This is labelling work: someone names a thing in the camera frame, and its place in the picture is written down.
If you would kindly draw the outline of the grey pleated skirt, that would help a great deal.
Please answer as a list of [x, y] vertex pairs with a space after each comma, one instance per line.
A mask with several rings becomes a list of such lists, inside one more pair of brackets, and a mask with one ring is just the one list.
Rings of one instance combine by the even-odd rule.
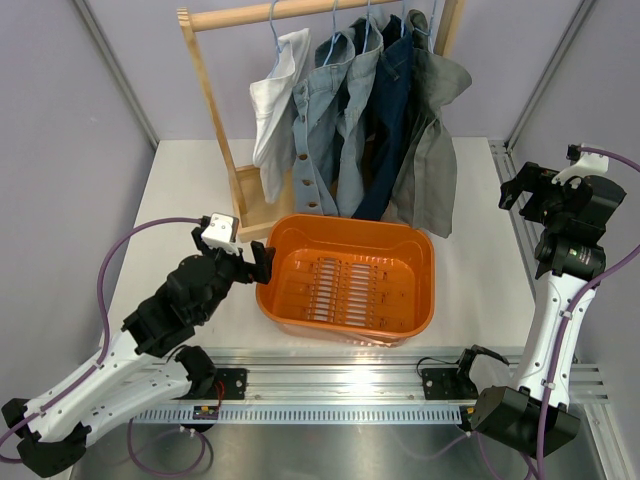
[[457, 186], [457, 158], [442, 108], [472, 84], [460, 64], [429, 50], [427, 18], [412, 9], [406, 17], [413, 65], [406, 107], [402, 164], [392, 189], [395, 217], [441, 238], [452, 233]]

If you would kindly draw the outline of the light denim jacket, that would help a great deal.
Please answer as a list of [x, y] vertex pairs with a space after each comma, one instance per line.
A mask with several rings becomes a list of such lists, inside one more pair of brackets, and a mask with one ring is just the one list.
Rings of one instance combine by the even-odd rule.
[[354, 58], [352, 38], [336, 34], [316, 49], [314, 68], [293, 89], [293, 184], [299, 213], [338, 214], [330, 187], [339, 168], [343, 139], [338, 120], [347, 104], [346, 77]]

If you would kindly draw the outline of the white shirt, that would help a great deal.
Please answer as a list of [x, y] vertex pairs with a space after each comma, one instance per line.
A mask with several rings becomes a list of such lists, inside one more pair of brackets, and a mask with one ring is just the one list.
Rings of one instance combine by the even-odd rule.
[[284, 176], [294, 163], [293, 88], [306, 64], [311, 32], [303, 28], [282, 35], [277, 41], [278, 55], [272, 71], [249, 87], [256, 120], [252, 163], [259, 169], [264, 198], [269, 204], [279, 199]]

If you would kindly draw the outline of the dark blue denim garment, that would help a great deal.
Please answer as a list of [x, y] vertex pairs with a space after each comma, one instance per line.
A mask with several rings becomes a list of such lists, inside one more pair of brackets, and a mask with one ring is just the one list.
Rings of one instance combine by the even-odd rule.
[[353, 217], [378, 221], [385, 212], [399, 173], [405, 134], [405, 112], [412, 77], [413, 40], [404, 21], [390, 17], [382, 30], [384, 49], [369, 97], [375, 120], [371, 182]]

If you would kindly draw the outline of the light blue grey-skirt hanger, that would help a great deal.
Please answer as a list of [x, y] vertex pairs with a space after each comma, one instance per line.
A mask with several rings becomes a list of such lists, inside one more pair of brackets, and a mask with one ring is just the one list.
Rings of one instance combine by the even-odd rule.
[[436, 14], [439, 12], [439, 5], [440, 1], [434, 0], [429, 14], [425, 14], [419, 9], [413, 9], [409, 14], [412, 32], [418, 35], [421, 39], [421, 45], [430, 53], [435, 52], [436, 33], [434, 25]]

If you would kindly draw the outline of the light blue denim skirt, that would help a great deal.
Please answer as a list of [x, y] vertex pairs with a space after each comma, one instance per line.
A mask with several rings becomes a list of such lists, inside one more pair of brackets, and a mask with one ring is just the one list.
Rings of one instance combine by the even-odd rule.
[[366, 142], [365, 111], [383, 50], [382, 34], [374, 19], [370, 51], [361, 53], [364, 29], [365, 16], [356, 20], [347, 30], [353, 40], [355, 57], [346, 76], [348, 102], [337, 124], [338, 132], [343, 138], [336, 192], [336, 205], [341, 217], [351, 217], [364, 197], [361, 162]]

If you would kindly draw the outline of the light blue dark-denim hanger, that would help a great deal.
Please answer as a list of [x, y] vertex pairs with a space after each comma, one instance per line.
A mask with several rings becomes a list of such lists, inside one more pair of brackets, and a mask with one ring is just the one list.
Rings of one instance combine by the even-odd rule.
[[406, 12], [407, 12], [407, 5], [406, 5], [407, 1], [406, 0], [402, 0], [401, 1], [401, 15], [400, 15], [400, 38], [404, 37], [405, 34], [405, 20], [406, 20]]

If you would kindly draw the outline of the light blue shirt hanger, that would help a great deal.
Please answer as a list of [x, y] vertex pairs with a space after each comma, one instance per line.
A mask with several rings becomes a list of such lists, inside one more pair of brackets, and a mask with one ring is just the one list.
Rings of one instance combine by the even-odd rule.
[[277, 3], [279, 2], [279, 0], [272, 0], [269, 4], [269, 13], [268, 13], [268, 23], [269, 23], [269, 27], [274, 39], [274, 46], [275, 46], [275, 51], [276, 51], [276, 56], [279, 57], [281, 52], [282, 52], [282, 47], [280, 44], [280, 40], [279, 40], [279, 35], [278, 32], [275, 28], [274, 25], [274, 10], [275, 7], [277, 5]]

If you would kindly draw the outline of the light blue jacket hanger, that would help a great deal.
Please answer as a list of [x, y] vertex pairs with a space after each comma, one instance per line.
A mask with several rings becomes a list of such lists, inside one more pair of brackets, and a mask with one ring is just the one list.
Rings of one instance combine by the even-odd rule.
[[337, 11], [339, 7], [339, 0], [334, 0], [332, 3], [331, 10], [331, 21], [332, 21], [332, 31], [331, 36], [328, 43], [328, 49], [324, 60], [322, 62], [322, 67], [329, 66], [331, 64], [336, 64], [340, 61], [341, 52], [341, 38], [342, 34], [337, 26]]

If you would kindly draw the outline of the light blue skirt hanger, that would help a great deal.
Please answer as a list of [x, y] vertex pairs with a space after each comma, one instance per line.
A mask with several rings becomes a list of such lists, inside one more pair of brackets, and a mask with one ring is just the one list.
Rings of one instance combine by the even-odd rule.
[[364, 39], [362, 43], [361, 53], [365, 54], [370, 51], [370, 40], [373, 38], [374, 31], [374, 19], [372, 13], [372, 1], [368, 0], [366, 4], [366, 13], [365, 13], [365, 29], [364, 29]]

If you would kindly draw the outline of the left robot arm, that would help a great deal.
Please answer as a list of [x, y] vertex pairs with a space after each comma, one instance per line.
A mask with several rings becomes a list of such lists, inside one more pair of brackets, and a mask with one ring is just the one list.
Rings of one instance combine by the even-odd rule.
[[202, 247], [124, 320], [106, 352], [40, 397], [8, 401], [2, 415], [20, 439], [22, 464], [42, 478], [55, 476], [139, 413], [169, 399], [206, 394], [216, 368], [201, 347], [185, 342], [234, 283], [269, 283], [275, 248], [254, 241], [251, 249], [253, 262], [241, 253]]

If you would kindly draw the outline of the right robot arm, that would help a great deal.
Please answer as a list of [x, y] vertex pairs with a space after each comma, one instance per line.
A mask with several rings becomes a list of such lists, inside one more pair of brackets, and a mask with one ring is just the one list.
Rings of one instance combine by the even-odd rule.
[[459, 376], [478, 392], [472, 430], [536, 460], [574, 439], [580, 421], [569, 412], [569, 376], [579, 331], [595, 297], [606, 254], [599, 246], [626, 193], [603, 169], [561, 172], [528, 162], [501, 186], [500, 208], [527, 192], [521, 216], [543, 227], [535, 249], [535, 310], [516, 371], [474, 345], [463, 352]]

